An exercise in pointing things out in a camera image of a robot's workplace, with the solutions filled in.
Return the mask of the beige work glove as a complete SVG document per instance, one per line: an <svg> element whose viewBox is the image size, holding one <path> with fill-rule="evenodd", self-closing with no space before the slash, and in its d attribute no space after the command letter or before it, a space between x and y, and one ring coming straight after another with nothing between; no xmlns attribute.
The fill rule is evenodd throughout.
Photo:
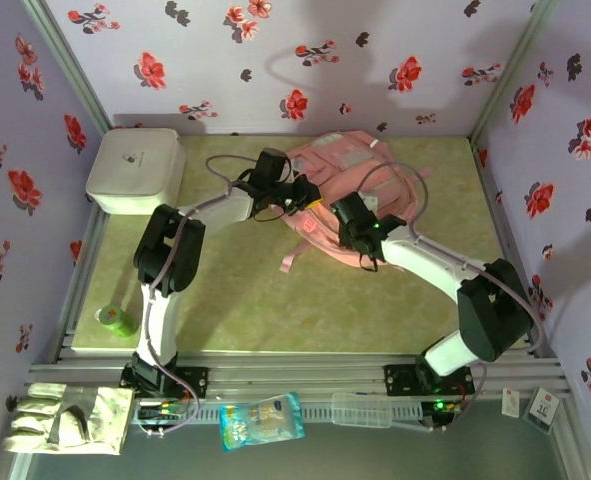
<svg viewBox="0 0 591 480"><path fill-rule="evenodd" d="M118 455L134 401L129 388L33 383L17 404L1 448L26 454Z"/></svg>

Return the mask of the blue snack bag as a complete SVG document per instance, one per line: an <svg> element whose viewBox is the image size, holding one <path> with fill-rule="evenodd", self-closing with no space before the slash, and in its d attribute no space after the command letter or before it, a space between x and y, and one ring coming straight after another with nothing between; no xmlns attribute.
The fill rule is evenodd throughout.
<svg viewBox="0 0 591 480"><path fill-rule="evenodd" d="M299 396L288 392L257 402L219 407L224 452L305 437Z"/></svg>

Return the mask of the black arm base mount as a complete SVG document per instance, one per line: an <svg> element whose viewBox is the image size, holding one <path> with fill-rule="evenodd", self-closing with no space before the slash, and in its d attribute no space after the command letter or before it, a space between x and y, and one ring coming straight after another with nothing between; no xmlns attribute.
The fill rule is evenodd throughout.
<svg viewBox="0 0 591 480"><path fill-rule="evenodd" d="M209 369L206 367L171 368L171 373L188 384L199 399L206 397L209 385ZM186 394L185 387L163 373L159 368L147 364L124 367L119 386L135 391L140 399L180 399Z"/></svg>
<svg viewBox="0 0 591 480"><path fill-rule="evenodd" d="M462 367L439 376L419 364L389 364L383 367L386 393L391 397L430 395L472 395L476 389L471 370Z"/></svg>

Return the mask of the aluminium corner post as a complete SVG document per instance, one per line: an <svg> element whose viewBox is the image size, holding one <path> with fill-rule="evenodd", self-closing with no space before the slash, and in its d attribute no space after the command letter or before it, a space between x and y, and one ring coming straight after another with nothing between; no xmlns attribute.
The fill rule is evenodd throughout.
<svg viewBox="0 0 591 480"><path fill-rule="evenodd" d="M105 134L111 121L45 0L20 0L39 30L97 130Z"/></svg>
<svg viewBox="0 0 591 480"><path fill-rule="evenodd" d="M468 135L468 140L471 145L475 144L480 139L484 129L491 122L492 116L494 115L502 96L509 89L511 82L521 68L521 64L525 61L525 58L542 35L550 17L560 1L561 0L536 0L533 3L530 18L505 64L503 74L486 102L471 133Z"/></svg>

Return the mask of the green can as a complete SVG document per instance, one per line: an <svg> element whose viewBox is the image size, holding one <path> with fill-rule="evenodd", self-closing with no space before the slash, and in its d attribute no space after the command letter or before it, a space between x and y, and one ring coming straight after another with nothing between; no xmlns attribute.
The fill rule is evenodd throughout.
<svg viewBox="0 0 591 480"><path fill-rule="evenodd" d="M133 318L121 307L106 305L95 312L95 319L113 334L128 338L137 332L138 326Z"/></svg>

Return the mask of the pink backpack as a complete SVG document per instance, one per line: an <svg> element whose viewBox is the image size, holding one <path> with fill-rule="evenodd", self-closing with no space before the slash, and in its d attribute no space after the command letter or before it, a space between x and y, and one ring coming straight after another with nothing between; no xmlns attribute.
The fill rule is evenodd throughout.
<svg viewBox="0 0 591 480"><path fill-rule="evenodd" d="M425 170L406 175L387 144L363 131L335 132L319 137L288 153L296 174L318 186L321 201L313 208L281 219L302 242L283 259L280 270L291 270L296 258L315 247L350 267L372 267L367 259L339 244L339 222L331 204L351 192L378 198L377 217L392 214L405 221L420 211L415 188Z"/></svg>

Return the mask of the small white card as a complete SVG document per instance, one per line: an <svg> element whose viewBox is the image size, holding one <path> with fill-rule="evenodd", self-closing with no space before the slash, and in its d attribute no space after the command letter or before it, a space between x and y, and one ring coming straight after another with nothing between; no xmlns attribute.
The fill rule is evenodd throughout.
<svg viewBox="0 0 591 480"><path fill-rule="evenodd" d="M520 393L512 388L502 390L501 414L510 418L520 416Z"/></svg>

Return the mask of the clear plastic organizer box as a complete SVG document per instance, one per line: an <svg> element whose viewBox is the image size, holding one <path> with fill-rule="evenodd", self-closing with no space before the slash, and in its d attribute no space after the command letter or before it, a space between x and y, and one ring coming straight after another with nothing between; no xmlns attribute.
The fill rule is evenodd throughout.
<svg viewBox="0 0 591 480"><path fill-rule="evenodd" d="M334 393L331 420L339 426L388 429L393 423L391 401L380 395Z"/></svg>

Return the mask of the white storage box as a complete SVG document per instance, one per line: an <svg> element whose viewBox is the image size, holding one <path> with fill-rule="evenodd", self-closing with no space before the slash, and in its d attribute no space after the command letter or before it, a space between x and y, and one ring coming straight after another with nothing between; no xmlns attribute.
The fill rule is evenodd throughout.
<svg viewBox="0 0 591 480"><path fill-rule="evenodd" d="M108 214L150 215L177 202L185 164L173 129L114 129L101 140L86 193Z"/></svg>

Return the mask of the aluminium base frame rail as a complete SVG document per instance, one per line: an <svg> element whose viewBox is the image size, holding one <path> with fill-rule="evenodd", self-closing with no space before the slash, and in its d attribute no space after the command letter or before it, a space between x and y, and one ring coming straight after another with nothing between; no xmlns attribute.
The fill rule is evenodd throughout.
<svg viewBox="0 0 591 480"><path fill-rule="evenodd" d="M81 356L67 349L55 363L30 367L28 381L116 386L130 356ZM208 369L205 399L210 403L259 400L295 391L304 401L328 400L335 392L384 395L401 382L389 365L415 365L408 355L311 353L207 353L184 355L180 366ZM542 387L561 398L571 387L556 358L509 353L483 368L471 367L468 379L480 400L495 400L505 388L527 395Z"/></svg>

